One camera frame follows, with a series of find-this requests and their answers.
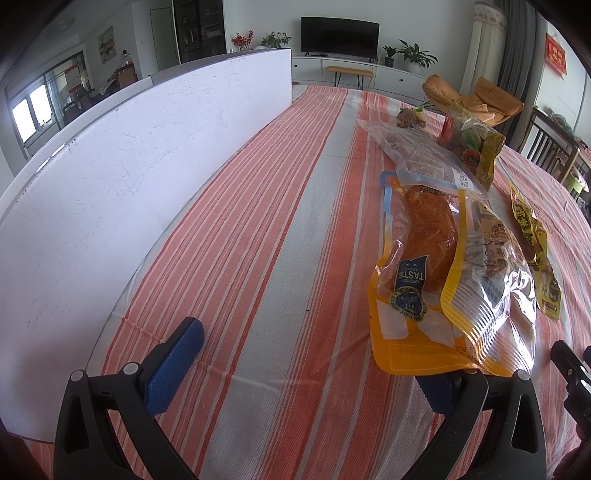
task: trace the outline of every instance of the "curtain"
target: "curtain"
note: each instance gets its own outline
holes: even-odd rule
[[[474,3],[474,26],[472,41],[460,87],[460,94],[474,91],[480,77],[497,83],[505,47],[507,18],[494,5],[484,1]]]
[[[526,0],[499,0],[499,3],[507,15],[508,25],[497,85],[525,103],[528,89],[536,87],[530,85],[535,49],[536,12]],[[518,120],[519,115],[500,124],[496,129],[510,141]]]

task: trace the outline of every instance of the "red flowers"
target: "red flowers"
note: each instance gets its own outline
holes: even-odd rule
[[[248,36],[246,38],[244,38],[239,33],[236,33],[236,37],[232,37],[232,43],[234,45],[236,45],[238,47],[238,49],[240,49],[240,51],[248,50],[248,48],[250,48],[250,46],[251,46],[251,41],[252,41],[252,37],[254,36],[254,34],[255,34],[254,30],[250,30],[248,32]]]

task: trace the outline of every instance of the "blue label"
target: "blue label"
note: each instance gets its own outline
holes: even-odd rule
[[[392,308],[415,322],[423,320],[427,314],[427,305],[421,297],[426,269],[427,255],[402,260],[396,273],[395,288],[390,297]]]

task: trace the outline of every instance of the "orange chair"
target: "orange chair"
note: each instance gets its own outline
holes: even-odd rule
[[[423,83],[423,91],[442,112],[452,101],[462,105],[478,120],[495,127],[523,110],[523,102],[484,77],[480,77],[474,93],[460,95],[439,75],[431,75]]]

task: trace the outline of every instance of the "wooden stool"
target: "wooden stool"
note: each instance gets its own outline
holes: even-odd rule
[[[327,72],[334,72],[335,73],[335,87],[339,86],[340,77],[344,73],[349,73],[351,75],[357,75],[357,88],[359,90],[363,90],[363,80],[365,77],[374,78],[374,71],[373,70],[361,70],[361,69],[350,69],[347,67],[339,67],[338,65],[331,65],[326,67]],[[339,80],[336,79],[336,74],[339,74]]]

